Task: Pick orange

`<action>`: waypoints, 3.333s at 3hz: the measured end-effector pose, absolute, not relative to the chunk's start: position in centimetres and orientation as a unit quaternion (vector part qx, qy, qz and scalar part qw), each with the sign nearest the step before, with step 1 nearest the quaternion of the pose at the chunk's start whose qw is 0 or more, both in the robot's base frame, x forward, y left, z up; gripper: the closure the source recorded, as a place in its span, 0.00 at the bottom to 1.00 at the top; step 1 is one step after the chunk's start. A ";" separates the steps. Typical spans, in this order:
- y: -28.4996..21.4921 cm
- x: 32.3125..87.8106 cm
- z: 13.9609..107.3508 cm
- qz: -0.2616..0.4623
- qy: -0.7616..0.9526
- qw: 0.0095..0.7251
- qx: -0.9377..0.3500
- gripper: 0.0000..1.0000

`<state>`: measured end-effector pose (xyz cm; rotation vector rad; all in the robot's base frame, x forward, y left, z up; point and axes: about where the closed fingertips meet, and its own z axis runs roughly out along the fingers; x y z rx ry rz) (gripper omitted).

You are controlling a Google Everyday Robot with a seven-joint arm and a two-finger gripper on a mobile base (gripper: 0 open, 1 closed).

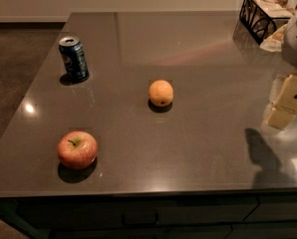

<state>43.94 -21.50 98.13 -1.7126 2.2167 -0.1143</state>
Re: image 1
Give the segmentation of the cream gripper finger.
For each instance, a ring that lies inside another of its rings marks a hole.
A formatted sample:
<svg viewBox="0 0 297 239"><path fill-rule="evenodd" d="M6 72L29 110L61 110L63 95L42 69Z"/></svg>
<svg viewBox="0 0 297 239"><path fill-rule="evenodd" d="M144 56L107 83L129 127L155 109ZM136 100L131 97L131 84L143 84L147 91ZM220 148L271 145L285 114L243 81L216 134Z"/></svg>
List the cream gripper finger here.
<svg viewBox="0 0 297 239"><path fill-rule="evenodd" d="M265 110L268 126L284 129L297 116L297 72L278 75L273 81L269 104Z"/></svg>

